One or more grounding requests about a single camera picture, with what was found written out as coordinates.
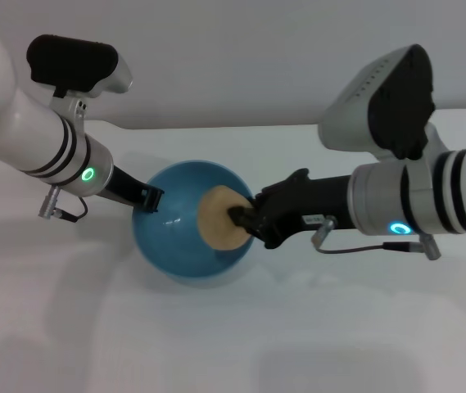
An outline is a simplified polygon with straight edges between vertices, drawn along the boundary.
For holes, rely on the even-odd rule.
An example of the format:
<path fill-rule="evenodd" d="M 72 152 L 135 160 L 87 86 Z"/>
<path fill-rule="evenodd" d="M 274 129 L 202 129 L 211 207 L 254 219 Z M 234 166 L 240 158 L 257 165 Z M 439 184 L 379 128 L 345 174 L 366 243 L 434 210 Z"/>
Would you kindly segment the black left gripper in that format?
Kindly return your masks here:
<path fill-rule="evenodd" d="M 101 190 L 101 197 L 138 207 L 146 213 L 156 213 L 164 191 L 140 182 L 122 169 L 114 166 L 112 175 Z"/>

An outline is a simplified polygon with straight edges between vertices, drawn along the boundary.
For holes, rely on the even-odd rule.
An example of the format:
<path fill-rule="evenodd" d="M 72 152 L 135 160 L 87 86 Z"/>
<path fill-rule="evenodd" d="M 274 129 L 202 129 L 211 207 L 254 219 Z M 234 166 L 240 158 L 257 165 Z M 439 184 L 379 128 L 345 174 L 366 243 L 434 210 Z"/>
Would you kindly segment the beige egg yolk pastry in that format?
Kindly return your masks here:
<path fill-rule="evenodd" d="M 203 241 L 214 250 L 236 250 L 251 239 L 251 235 L 229 217 L 228 210 L 234 207 L 251 208 L 251 203 L 224 185 L 213 187 L 199 202 L 197 228 Z"/>

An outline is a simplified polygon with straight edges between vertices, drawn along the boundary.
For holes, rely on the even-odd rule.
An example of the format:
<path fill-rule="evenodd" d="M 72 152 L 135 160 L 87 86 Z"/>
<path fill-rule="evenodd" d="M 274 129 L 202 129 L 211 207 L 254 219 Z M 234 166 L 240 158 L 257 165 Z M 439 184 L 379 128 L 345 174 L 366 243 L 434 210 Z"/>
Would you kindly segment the blue bowl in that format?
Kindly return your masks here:
<path fill-rule="evenodd" d="M 237 174 L 214 162 L 189 160 L 161 170 L 149 183 L 164 191 L 158 211 L 133 212 L 134 239 L 149 264 L 180 284 L 204 288 L 229 284 L 251 271 L 247 253 L 252 242 L 215 251 L 197 230 L 197 205 L 212 187 L 224 185 L 251 195 Z"/>

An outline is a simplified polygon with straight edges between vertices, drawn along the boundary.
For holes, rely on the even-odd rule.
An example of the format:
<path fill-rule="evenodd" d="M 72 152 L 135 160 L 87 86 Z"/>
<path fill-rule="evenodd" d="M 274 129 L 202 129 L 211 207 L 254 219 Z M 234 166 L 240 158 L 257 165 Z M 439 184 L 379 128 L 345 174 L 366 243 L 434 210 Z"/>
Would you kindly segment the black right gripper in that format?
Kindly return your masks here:
<path fill-rule="evenodd" d="M 306 216 L 332 216 L 337 229 L 354 229 L 348 206 L 349 175 L 311 179 L 308 169 L 299 169 L 285 180 L 262 188 L 247 200 L 251 208 L 233 206 L 228 216 L 233 224 L 261 240 L 267 249 L 281 246 L 289 237 L 315 231 Z"/>

